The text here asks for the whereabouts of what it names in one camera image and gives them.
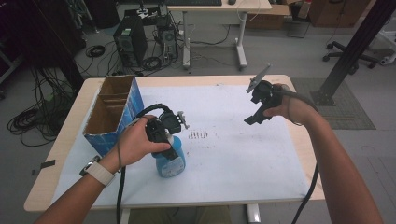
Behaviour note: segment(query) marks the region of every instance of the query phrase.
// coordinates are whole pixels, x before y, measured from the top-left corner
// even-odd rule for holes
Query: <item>wristwatch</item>
[[[107,187],[114,179],[115,174],[111,174],[105,167],[98,162],[101,160],[99,156],[95,156],[88,164],[79,172],[80,175],[90,174],[93,178],[101,182]]]

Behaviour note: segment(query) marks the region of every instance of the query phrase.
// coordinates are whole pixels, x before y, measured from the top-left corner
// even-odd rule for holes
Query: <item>watch strap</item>
[[[107,187],[111,183],[111,181],[115,176],[111,174],[105,167],[103,167],[97,161],[94,162],[90,167],[88,167],[87,173],[93,176],[103,185],[105,185],[105,187]]]

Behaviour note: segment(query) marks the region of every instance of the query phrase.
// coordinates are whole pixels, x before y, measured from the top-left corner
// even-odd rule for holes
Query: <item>computer tower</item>
[[[141,66],[148,47],[142,19],[138,16],[124,17],[113,37],[122,65]]]
[[[168,30],[160,31],[162,47],[163,47],[163,57],[165,59],[175,59],[177,57],[177,40],[175,29],[169,28]]]
[[[163,57],[167,60],[177,58],[177,31],[169,15],[157,18],[157,31],[162,46]]]

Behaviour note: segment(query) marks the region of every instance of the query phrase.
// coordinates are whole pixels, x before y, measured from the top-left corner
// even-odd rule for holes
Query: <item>electronic equipment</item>
[[[163,57],[167,60],[177,58],[177,40],[175,29],[161,31]]]
[[[139,16],[142,18],[143,26],[156,25],[157,18],[161,16],[161,10],[159,7],[127,9],[124,16]]]
[[[172,24],[169,15],[157,19],[157,41],[160,42],[163,58],[172,60],[177,58],[177,29]]]
[[[122,65],[141,66],[148,48],[142,19],[139,16],[125,16],[113,37]]]
[[[167,6],[207,6],[219,7],[221,0],[165,0]]]

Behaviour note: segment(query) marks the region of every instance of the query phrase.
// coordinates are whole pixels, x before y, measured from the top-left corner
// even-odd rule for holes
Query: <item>gray carpet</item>
[[[292,78],[291,81],[297,92],[312,100],[309,92],[318,91],[325,79]],[[341,83],[332,99],[336,106],[318,106],[318,111],[334,130],[375,130],[374,124],[345,82]]]

